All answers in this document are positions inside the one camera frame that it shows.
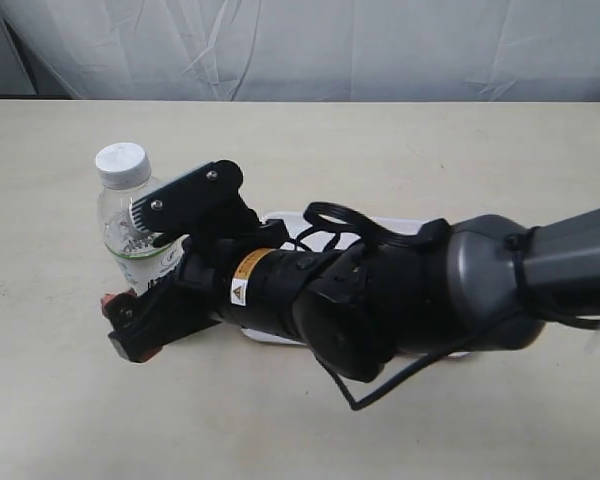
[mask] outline warning label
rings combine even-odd
[[[236,272],[233,274],[233,279],[231,280],[231,291],[229,292],[231,303],[242,307],[247,305],[247,286],[249,284],[249,277],[253,273],[258,262],[271,251],[271,248],[259,248],[242,259],[242,262],[238,265]]]

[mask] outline plastic water bottle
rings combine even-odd
[[[116,143],[102,149],[95,159],[104,187],[98,197],[98,222],[104,244],[122,270],[129,286],[141,295],[172,270],[182,255],[175,242],[153,247],[156,233],[133,228],[129,205],[162,186],[151,176],[147,153],[135,143]]]

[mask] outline white backdrop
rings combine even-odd
[[[600,0],[0,0],[80,98],[600,100]]]

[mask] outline table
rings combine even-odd
[[[119,359],[93,166],[117,141],[163,179],[230,158],[260,212],[535,225],[600,206],[600,104],[0,101],[1,480],[600,479],[587,333],[436,365],[358,413],[307,350],[229,326]]]

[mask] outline bottle cap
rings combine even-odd
[[[151,165],[144,148],[135,143],[114,143],[96,155],[100,181],[106,188],[126,190],[146,182]]]

